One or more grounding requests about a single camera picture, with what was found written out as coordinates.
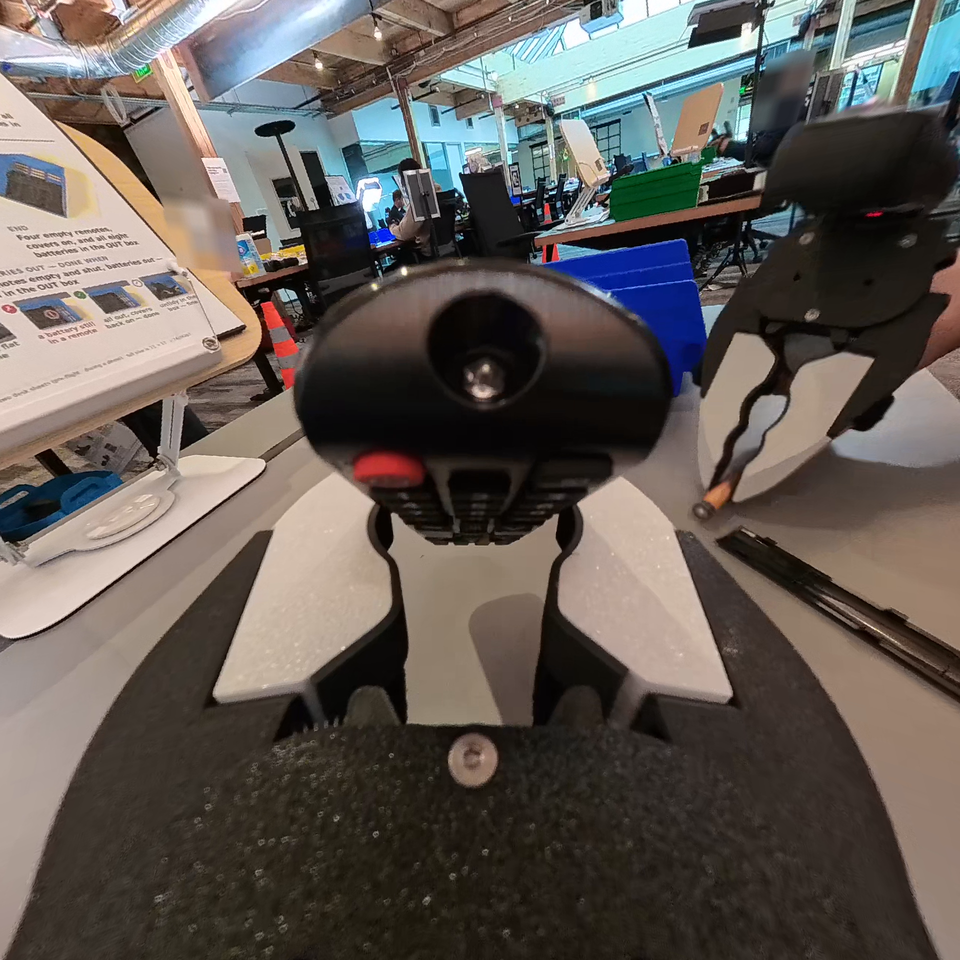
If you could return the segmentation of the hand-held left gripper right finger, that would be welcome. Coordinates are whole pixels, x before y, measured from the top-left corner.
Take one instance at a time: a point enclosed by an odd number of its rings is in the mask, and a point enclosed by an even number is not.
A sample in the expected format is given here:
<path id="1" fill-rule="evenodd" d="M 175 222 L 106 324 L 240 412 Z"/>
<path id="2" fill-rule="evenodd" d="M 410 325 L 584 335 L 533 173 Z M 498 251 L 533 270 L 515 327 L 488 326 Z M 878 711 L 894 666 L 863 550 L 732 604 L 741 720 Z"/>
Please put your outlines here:
<path id="1" fill-rule="evenodd" d="M 574 688 L 630 728 L 652 695 L 726 706 L 734 697 L 682 549 L 661 509 L 617 478 L 561 513 L 534 672 L 533 722 Z"/>

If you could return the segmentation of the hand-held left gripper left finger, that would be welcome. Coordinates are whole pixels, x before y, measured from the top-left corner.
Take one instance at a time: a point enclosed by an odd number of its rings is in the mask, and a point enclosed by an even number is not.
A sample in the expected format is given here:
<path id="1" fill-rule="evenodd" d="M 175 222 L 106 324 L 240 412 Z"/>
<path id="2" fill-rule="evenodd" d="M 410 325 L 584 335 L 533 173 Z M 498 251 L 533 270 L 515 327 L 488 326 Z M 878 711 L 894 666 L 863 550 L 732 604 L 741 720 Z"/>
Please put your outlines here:
<path id="1" fill-rule="evenodd" d="M 214 702 L 292 696 L 324 724 L 374 687 L 406 719 L 409 640 L 392 542 L 390 514 L 338 474 L 299 498 L 270 533 Z"/>

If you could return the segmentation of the orange battery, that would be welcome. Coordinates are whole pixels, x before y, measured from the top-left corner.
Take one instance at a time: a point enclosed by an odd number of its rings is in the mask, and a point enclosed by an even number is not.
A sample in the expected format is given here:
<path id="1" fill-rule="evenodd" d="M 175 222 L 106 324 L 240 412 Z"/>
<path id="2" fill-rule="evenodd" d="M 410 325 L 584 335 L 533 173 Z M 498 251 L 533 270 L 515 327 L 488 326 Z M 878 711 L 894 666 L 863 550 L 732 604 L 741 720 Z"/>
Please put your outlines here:
<path id="1" fill-rule="evenodd" d="M 711 521 L 732 501 L 740 479 L 740 473 L 731 474 L 705 492 L 690 509 L 693 519 L 701 523 Z"/>

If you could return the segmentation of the black battery cover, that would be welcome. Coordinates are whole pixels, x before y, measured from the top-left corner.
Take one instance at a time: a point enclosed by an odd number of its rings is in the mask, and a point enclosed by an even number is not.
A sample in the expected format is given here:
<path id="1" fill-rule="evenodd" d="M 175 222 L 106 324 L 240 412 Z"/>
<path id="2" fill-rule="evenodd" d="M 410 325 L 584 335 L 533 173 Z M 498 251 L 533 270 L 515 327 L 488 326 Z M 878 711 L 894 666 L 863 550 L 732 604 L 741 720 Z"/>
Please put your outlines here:
<path id="1" fill-rule="evenodd" d="M 959 699 L 959 653 L 905 615 L 846 589 L 783 549 L 772 538 L 739 527 L 717 546 L 811 608 L 869 642 L 936 690 Z"/>

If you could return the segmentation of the black remote control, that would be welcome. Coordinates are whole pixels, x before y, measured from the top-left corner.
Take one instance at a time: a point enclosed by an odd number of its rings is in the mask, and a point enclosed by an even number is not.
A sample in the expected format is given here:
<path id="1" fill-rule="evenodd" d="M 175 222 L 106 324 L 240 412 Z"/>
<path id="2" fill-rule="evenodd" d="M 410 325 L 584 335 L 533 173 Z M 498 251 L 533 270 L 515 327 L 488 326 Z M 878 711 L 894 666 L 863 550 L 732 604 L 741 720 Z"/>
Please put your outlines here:
<path id="1" fill-rule="evenodd" d="M 673 397 L 641 318 L 503 259 L 354 290 L 293 389 L 318 456 L 436 546 L 510 546 L 575 508 L 654 450 Z"/>

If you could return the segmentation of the grey desk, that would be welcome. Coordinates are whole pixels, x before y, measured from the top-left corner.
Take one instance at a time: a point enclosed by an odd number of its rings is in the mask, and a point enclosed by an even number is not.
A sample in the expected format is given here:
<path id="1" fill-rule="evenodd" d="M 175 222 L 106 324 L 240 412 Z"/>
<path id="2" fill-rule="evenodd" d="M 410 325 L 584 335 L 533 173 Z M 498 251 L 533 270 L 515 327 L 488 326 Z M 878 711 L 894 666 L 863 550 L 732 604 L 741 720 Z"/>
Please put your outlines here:
<path id="1" fill-rule="evenodd" d="M 2 646 L 2 954 L 14 940 L 47 835 L 90 739 L 119 692 L 176 619 L 251 536 L 274 526 L 328 469 L 303 439 L 288 396 L 190 448 L 262 457 L 265 471 L 191 530 L 64 622 Z M 742 524 L 771 537 L 873 602 L 958 644 L 958 401 L 927 371 L 909 379 L 873 430 L 846 435 L 769 495 L 698 536 Z M 498 721 L 506 666 L 493 630 L 532 652 L 532 602 L 543 596 L 551 535 L 499 554 L 450 559 L 462 595 L 433 596 L 438 557 L 397 533 L 411 626 L 411 716 Z M 918 906 L 942 958 L 958 958 L 958 703 L 936 693 L 821 614 L 722 551 L 718 559 L 793 643 L 857 741 L 890 814 Z"/>

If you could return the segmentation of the wooden table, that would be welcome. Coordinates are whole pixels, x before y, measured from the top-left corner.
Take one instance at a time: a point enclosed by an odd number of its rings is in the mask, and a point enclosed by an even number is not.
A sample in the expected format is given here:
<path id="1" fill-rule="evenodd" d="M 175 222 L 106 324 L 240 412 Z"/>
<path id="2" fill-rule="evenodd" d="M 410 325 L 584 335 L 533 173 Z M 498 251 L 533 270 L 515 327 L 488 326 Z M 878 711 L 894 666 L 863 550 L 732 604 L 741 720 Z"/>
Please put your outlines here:
<path id="1" fill-rule="evenodd" d="M 757 210 L 762 203 L 762 195 L 763 191 L 753 191 L 743 196 L 723 198 L 686 209 L 652 214 L 630 220 L 613 221 L 606 219 L 605 221 L 591 222 L 587 225 L 558 226 L 534 234 L 533 243 L 536 249 L 558 245 L 584 246 L 588 241 L 594 239 L 620 237 L 661 227 L 704 222 Z"/>

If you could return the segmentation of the green plastic bin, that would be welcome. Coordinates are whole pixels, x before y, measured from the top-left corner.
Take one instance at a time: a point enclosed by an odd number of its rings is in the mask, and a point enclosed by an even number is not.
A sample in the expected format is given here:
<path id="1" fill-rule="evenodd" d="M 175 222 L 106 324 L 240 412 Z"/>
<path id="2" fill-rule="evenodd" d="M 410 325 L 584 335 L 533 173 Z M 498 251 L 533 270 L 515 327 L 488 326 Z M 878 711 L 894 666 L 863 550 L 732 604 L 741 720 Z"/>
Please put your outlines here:
<path id="1" fill-rule="evenodd" d="M 621 175 L 611 186 L 608 214 L 614 222 L 689 210 L 698 204 L 708 161 L 678 162 L 657 170 Z"/>

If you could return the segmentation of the brown tilted board stand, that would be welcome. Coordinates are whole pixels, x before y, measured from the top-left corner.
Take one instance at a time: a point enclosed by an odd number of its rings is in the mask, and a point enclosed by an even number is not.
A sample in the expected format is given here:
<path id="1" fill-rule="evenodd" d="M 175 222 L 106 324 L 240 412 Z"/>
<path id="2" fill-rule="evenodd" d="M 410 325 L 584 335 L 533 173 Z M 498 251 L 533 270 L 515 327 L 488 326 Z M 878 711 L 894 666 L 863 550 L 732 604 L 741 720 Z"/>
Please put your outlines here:
<path id="1" fill-rule="evenodd" d="M 716 82 L 684 99 L 668 152 L 672 160 L 684 162 L 702 154 L 711 139 L 723 93 L 724 84 Z"/>

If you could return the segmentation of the orange grey striped cone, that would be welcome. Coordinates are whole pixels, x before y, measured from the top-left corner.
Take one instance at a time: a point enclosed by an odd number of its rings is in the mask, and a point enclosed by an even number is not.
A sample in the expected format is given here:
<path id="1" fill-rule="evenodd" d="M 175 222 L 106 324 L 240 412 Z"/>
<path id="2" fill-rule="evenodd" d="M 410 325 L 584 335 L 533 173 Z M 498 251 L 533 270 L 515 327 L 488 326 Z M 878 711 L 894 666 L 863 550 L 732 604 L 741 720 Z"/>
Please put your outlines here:
<path id="1" fill-rule="evenodd" d="M 284 389 L 290 391 L 294 387 L 299 365 L 299 347 L 294 339 L 293 326 L 282 316 L 272 300 L 264 301 L 261 310 Z"/>

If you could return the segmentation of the white tilted board stand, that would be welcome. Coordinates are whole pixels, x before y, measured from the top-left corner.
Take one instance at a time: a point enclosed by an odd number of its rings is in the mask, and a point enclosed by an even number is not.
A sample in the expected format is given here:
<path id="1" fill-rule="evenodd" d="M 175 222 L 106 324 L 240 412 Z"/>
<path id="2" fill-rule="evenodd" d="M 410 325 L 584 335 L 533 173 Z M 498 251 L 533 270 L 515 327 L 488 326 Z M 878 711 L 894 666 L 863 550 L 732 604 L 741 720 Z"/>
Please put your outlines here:
<path id="1" fill-rule="evenodd" d="M 563 226 L 581 227 L 608 213 L 611 173 L 586 121 L 562 119 L 559 129 L 580 191 L 564 216 Z"/>

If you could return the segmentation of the black office chair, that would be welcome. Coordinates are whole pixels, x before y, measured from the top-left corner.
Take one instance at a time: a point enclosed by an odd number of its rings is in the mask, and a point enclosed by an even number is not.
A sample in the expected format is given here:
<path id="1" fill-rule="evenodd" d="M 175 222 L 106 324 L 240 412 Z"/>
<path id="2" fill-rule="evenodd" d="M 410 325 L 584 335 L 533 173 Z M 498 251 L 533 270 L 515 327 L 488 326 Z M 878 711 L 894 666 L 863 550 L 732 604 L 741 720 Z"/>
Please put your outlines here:
<path id="1" fill-rule="evenodd" d="M 296 224 L 323 308 L 378 279 L 378 260 L 360 201 L 300 210 Z"/>
<path id="2" fill-rule="evenodd" d="M 528 264 L 535 234 L 523 228 L 502 170 L 463 173 L 461 186 L 478 256 Z"/>

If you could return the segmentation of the wooden board with instruction sheet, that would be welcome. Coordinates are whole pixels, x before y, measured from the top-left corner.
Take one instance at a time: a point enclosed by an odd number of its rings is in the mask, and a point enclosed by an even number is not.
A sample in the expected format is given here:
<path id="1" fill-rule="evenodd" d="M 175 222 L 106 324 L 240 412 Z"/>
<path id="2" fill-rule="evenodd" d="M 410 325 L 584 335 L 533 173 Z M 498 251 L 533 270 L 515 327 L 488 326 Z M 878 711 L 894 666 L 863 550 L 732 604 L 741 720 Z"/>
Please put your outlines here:
<path id="1" fill-rule="evenodd" d="M 10 80 L 1 106 L 2 468 L 249 362 L 228 273 L 190 270 L 107 148 Z"/>

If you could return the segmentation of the black floor lamp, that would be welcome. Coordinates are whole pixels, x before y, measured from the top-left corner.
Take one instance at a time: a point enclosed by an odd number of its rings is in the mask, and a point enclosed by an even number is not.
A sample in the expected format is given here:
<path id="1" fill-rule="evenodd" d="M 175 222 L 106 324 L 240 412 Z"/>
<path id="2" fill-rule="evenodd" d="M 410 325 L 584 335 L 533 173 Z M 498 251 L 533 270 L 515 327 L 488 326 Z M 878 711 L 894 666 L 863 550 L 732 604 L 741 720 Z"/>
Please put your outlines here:
<path id="1" fill-rule="evenodd" d="M 278 119 L 257 126 L 254 130 L 254 133 L 258 138 L 274 139 L 276 141 L 294 186 L 294 195 L 298 204 L 296 212 L 297 214 L 300 214 L 307 210 L 306 196 L 283 139 L 285 135 L 294 130 L 295 126 L 296 124 L 294 121 L 288 119 Z"/>

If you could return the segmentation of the grey flexible ceiling duct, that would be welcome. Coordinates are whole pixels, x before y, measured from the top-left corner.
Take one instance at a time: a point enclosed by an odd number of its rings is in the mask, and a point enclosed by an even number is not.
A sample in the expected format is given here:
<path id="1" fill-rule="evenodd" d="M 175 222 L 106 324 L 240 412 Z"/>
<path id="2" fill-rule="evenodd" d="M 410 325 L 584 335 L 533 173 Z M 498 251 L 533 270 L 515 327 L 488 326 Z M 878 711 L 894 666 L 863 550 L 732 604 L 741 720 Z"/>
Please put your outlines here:
<path id="1" fill-rule="evenodd" d="M 66 40 L 54 30 L 54 10 L 64 2 L 13 2 L 26 20 L 2 22 L 1 66 L 5 77 L 103 80 L 131 75 L 149 66 L 199 30 L 219 19 L 243 16 L 262 2 L 160 1 L 144 6 L 102 2 L 112 18 L 93 40 Z"/>

